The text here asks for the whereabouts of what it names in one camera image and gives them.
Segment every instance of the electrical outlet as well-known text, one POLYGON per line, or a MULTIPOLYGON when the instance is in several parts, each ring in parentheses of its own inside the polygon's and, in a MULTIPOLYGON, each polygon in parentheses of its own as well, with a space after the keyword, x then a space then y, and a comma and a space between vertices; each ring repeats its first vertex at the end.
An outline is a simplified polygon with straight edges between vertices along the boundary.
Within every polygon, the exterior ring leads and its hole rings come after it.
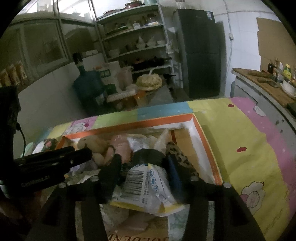
POLYGON ((229 33, 229 39, 230 39, 230 40, 234 40, 234 38, 233 38, 233 34, 229 33))

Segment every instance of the barcode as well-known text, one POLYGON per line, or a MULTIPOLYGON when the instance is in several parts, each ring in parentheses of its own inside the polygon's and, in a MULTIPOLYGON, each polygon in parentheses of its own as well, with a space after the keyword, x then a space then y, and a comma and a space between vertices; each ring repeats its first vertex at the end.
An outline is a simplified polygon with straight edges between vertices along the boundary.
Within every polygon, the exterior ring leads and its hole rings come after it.
POLYGON ((127 198, 139 202, 142 192, 144 171, 129 171, 126 176, 121 198, 127 198))

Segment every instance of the black refrigerator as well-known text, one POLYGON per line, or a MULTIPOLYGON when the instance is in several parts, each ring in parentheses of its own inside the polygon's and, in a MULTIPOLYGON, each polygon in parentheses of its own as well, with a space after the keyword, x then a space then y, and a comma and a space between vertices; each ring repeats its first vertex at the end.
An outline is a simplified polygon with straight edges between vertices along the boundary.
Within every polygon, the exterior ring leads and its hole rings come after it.
POLYGON ((173 20, 185 92, 193 99, 218 96, 221 59, 213 13, 178 9, 173 20))

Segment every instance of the cable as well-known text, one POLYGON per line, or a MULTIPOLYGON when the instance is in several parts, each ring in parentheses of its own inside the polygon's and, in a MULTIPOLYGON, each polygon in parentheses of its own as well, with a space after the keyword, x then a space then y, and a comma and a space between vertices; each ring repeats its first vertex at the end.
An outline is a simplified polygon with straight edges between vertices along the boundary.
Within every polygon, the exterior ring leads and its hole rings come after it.
POLYGON ((24 151, 22 153, 22 157, 24 157, 25 155, 25 151, 26 151, 26 139, 25 139, 25 135, 20 127, 20 124, 17 122, 16 126, 15 126, 16 130, 19 131, 22 134, 22 138, 24 140, 24 151))
MULTIPOLYGON (((229 33, 232 34, 228 6, 227 6, 227 3, 226 3, 226 0, 223 0, 223 2, 225 4, 225 8, 226 8, 226 12, 227 12, 229 33)), ((228 63, 226 65, 225 77, 223 78, 224 81, 226 81, 226 78, 227 78, 228 70, 229 70, 229 67, 230 67, 231 57, 232 57, 232 40, 230 40, 230 55, 229 55, 228 63)))

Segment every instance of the colorful blanket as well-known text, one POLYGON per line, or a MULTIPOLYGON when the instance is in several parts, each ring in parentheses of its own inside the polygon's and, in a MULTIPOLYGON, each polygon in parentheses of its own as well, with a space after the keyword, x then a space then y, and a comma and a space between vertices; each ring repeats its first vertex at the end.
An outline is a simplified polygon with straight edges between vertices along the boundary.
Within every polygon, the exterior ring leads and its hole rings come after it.
POLYGON ((194 113, 224 181, 241 195, 267 241, 277 240, 296 211, 296 165, 276 127, 248 98, 210 99, 91 117, 53 128, 63 133, 194 113))

